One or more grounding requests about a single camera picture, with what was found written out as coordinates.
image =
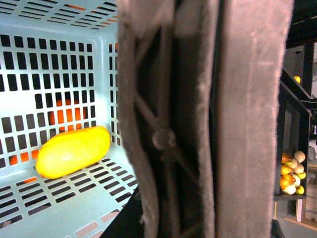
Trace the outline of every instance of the light blue plastic basket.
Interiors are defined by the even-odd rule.
[[[0,238],[97,238],[136,188],[118,129],[116,15],[111,0],[0,1]],[[57,123],[58,110],[66,118],[76,108],[80,120]],[[110,151],[69,176],[41,178],[32,151],[77,124],[106,126]]]

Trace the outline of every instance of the orange object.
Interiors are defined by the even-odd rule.
[[[65,100],[65,104],[66,105],[71,105],[71,101],[69,99],[66,99]],[[56,102],[56,105],[58,107],[62,106],[62,100],[58,100]],[[86,119],[87,118],[86,110],[83,109],[83,112],[84,112],[84,119]],[[66,109],[66,119],[67,119],[67,122],[74,121],[73,120],[73,113],[72,113],[71,109]],[[80,119],[81,119],[81,117],[80,117],[80,108],[75,108],[75,120],[80,120]],[[52,125],[55,125],[54,113],[50,114],[50,122],[51,122]],[[65,123],[63,110],[58,110],[57,111],[57,122],[58,122],[58,124]],[[68,128],[68,131],[74,130],[74,126],[73,125],[69,125],[67,128]],[[61,126],[59,129],[65,131],[65,127],[64,126]],[[81,129],[81,124],[76,124],[76,129]]]

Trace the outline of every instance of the black shelf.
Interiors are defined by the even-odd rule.
[[[276,151],[276,175],[274,186],[274,200],[295,200],[306,197],[306,178],[301,180],[305,189],[303,195],[286,195],[280,190],[280,171],[282,152],[292,155],[295,151],[303,151],[308,154],[310,112],[295,96],[283,81],[280,82],[279,112],[277,117],[277,151]],[[302,163],[307,173],[307,159]]]

